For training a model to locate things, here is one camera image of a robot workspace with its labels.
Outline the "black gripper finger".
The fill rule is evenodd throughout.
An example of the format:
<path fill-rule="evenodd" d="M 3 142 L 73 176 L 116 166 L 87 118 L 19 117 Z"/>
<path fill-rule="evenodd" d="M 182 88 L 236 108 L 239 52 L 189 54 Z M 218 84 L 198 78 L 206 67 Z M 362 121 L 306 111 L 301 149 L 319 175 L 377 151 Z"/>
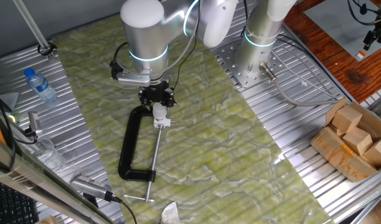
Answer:
<path fill-rule="evenodd" d="M 140 90 L 138 97 L 142 106 L 147 108 L 152 107 L 153 93 L 150 90 Z"/>
<path fill-rule="evenodd" d="M 174 98 L 174 89 L 166 88 L 162 94 L 162 104 L 168 108 L 171 108 L 177 104 Z"/>

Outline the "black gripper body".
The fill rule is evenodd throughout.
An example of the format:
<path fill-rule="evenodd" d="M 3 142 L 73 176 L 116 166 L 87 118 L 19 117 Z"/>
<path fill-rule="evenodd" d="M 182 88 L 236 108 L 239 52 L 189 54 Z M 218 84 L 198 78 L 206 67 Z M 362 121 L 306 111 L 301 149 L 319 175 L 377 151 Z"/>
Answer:
<path fill-rule="evenodd" d="M 162 81 L 160 84 L 141 87 L 140 90 L 150 90 L 153 93 L 153 102 L 162 103 L 162 94 L 166 88 L 171 88 L 168 81 Z"/>

